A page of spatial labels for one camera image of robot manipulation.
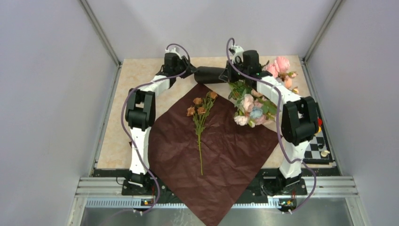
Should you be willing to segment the black cylindrical vase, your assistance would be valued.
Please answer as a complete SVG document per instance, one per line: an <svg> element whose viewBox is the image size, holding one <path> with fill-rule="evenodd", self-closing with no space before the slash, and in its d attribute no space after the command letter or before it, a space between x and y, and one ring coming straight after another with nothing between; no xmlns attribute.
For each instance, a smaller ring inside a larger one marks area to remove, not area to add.
<svg viewBox="0 0 399 226"><path fill-rule="evenodd" d="M219 78L224 71L224 68L200 66L194 73L194 79L199 84L224 83L224 81Z"/></svg>

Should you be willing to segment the colourful artificial flower bunch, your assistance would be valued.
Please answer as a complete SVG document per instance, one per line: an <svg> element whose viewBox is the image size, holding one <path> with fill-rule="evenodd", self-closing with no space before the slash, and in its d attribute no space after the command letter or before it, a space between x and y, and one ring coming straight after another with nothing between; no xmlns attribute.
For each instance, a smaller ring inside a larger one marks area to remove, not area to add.
<svg viewBox="0 0 399 226"><path fill-rule="evenodd" d="M297 76L297 73L289 71L290 61L286 57L278 56L273 63L267 63L262 68L284 84L290 92L298 94L298 87L292 86L292 79ZM234 115L236 124L253 128L275 121L277 106L266 96L251 89L244 81L232 82L229 86L231 92L228 98L233 99L237 107Z"/></svg>

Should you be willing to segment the brown small rose stem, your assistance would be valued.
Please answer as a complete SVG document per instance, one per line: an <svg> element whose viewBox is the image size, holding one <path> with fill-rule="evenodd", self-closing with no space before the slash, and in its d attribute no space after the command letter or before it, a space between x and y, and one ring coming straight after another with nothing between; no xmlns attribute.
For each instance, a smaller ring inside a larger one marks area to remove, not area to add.
<svg viewBox="0 0 399 226"><path fill-rule="evenodd" d="M197 145L200 159L200 174L203 176L203 160L201 148L201 134L205 130L205 121L210 114L211 108L217 99L218 94L214 91L209 91L205 97L196 97L193 99L193 106L187 109L187 116L192 117L195 125L195 134L197 135Z"/></svg>

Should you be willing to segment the red paper bouquet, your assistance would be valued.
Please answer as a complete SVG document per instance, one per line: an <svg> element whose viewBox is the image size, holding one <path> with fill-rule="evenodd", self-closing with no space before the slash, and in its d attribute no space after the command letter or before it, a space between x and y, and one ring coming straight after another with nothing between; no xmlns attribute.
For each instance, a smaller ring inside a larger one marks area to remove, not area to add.
<svg viewBox="0 0 399 226"><path fill-rule="evenodd" d="M204 97L208 87L198 84L154 123L149 135L149 163L159 178L200 175L200 156L195 125L187 116L193 99ZM203 176L237 173L251 182L278 144L276 132L263 125L251 128L234 122L235 107L218 97L201 134ZM190 209L205 225L218 225L230 210L224 207Z"/></svg>

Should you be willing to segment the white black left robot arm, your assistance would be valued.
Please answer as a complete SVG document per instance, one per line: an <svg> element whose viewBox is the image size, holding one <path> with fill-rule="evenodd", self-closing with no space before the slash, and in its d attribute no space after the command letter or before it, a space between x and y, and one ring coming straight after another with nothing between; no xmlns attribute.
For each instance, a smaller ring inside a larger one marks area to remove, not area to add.
<svg viewBox="0 0 399 226"><path fill-rule="evenodd" d="M155 122L156 97L171 88L177 77L186 78L196 72L196 67L190 62L189 56L176 52L168 52L164 56L164 64L153 79L129 91L125 106L125 121L130 128L132 137L131 166L127 181L133 184L133 189L139 194L150 191L148 146L149 134Z"/></svg>

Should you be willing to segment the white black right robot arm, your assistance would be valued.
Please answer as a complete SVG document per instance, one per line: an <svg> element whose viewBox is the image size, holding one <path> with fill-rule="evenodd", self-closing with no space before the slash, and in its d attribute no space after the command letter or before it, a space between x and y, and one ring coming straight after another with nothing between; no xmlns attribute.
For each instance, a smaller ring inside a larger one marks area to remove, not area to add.
<svg viewBox="0 0 399 226"><path fill-rule="evenodd" d="M276 129L284 160L279 167L282 175L276 188L288 194L295 188L293 178L301 175L306 148L319 130L317 105L311 97L302 97L287 89L274 76L263 71L259 54L255 50L244 51L240 46L226 50L225 81L243 80L249 87L261 93L277 107Z"/></svg>

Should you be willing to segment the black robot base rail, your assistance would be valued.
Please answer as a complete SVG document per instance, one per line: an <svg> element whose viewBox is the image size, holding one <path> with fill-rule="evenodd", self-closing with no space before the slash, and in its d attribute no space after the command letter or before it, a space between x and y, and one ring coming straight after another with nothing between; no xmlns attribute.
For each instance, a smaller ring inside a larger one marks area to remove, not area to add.
<svg viewBox="0 0 399 226"><path fill-rule="evenodd" d="M125 175L121 183L123 196L150 198L151 202L170 202L180 200L184 203L199 201L226 202L227 204L248 201L267 201L268 197L282 195L283 199L295 199L298 195L307 195L304 179L284 179L279 169L261 169L251 182L239 179L237 173L226 176L200 176L161 179L150 175L150 182L144 187L130 184L127 181L131 172Z"/></svg>

